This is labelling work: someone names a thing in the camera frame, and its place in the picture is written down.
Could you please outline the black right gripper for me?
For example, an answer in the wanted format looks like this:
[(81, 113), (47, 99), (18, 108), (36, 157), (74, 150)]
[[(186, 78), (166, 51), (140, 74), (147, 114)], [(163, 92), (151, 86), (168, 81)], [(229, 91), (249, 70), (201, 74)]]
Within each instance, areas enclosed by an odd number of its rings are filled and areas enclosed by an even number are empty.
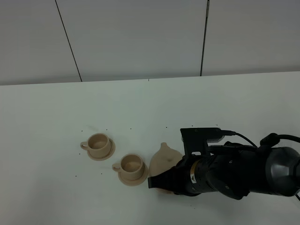
[(148, 178), (148, 188), (160, 188), (173, 191), (175, 195), (197, 196), (211, 192), (211, 185), (206, 178), (211, 160), (208, 157), (182, 157), (176, 167)]

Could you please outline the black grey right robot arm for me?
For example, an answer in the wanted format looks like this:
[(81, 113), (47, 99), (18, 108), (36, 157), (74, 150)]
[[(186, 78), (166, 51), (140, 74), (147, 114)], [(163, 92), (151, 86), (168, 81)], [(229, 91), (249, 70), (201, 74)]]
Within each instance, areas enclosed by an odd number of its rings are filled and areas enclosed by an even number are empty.
[(220, 192), (240, 200), (251, 192), (296, 196), (300, 191), (300, 155), (281, 140), (299, 142), (293, 135), (271, 133), (260, 141), (243, 145), (226, 142), (234, 131), (219, 128), (183, 128), (185, 154), (169, 170), (148, 178), (149, 188), (177, 195), (197, 196)]

